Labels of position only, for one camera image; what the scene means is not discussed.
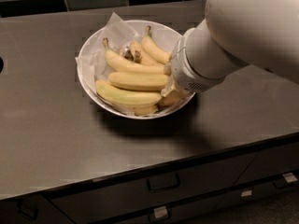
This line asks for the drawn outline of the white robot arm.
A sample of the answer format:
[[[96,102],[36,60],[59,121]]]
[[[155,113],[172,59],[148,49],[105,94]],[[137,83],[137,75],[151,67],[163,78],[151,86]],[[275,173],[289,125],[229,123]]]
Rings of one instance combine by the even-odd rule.
[[[299,83],[299,0],[206,0],[173,49],[162,96],[207,91],[248,65]]]

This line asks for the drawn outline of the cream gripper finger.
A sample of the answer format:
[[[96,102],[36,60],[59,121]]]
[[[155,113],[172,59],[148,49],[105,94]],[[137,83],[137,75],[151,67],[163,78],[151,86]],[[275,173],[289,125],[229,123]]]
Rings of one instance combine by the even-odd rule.
[[[192,95],[190,91],[187,91],[179,86],[174,80],[173,76],[170,76],[166,81],[165,87],[161,90],[163,97],[179,97],[186,98]]]
[[[167,59],[165,61],[165,65],[164,65],[164,73],[168,76],[170,76],[172,74],[172,63],[170,59]]]

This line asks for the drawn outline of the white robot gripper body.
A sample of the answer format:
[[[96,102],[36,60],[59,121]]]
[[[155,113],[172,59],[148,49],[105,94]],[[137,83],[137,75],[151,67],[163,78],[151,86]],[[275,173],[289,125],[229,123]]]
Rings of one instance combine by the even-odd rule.
[[[170,86],[203,92],[226,78],[226,53],[206,27],[189,29],[177,42],[170,62]]]

